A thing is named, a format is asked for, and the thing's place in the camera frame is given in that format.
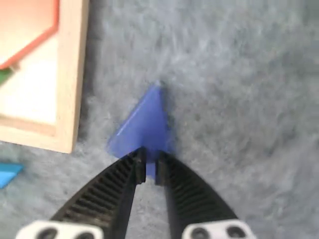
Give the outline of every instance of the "red outline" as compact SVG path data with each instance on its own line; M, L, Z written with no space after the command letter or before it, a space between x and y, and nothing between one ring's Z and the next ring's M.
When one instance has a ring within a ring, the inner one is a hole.
M41 35L39 35L37 38L35 38L33 41L31 41L29 44L27 44L20 51L18 51L13 56L11 56L9 59L7 59L4 63L0 64L0 69L7 68L7 67L11 66L13 63L17 62L19 59L24 57L26 54L28 54L35 47L40 45L42 42L44 42L46 39L48 39L53 33L55 33L58 30L58 27L59 27L59 0L54 1L53 11L54 11L53 25L51 27L49 27L48 29L46 29Z

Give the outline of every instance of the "blue plastic piece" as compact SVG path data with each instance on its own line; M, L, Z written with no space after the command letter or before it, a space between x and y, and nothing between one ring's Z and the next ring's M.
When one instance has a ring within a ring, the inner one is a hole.
M147 149L146 175L155 179L155 158L158 150L171 151L171 140L163 110L162 90L152 85L128 119L111 137L108 151L121 158L144 146Z
M0 188L4 188L22 169L21 164L0 163Z

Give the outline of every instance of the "gray carpet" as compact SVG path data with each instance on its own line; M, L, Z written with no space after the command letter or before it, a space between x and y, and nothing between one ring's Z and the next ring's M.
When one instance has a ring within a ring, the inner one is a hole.
M111 134L162 80L176 154L260 239L319 238L319 1L91 0L71 155L2 143L0 238L48 219L116 159ZM137 188L127 239L168 238L163 190Z

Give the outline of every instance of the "orange puzzle piece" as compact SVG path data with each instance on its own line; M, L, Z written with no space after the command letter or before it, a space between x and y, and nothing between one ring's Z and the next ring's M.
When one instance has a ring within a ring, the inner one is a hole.
M0 0L0 69L56 32L58 13L59 0Z

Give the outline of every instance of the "green puzzle piece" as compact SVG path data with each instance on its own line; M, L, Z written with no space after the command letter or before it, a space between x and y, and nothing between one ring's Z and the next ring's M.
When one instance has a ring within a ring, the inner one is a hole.
M8 79L13 73L13 70L11 68L5 68L3 70L0 70L0 84L4 82L6 79Z

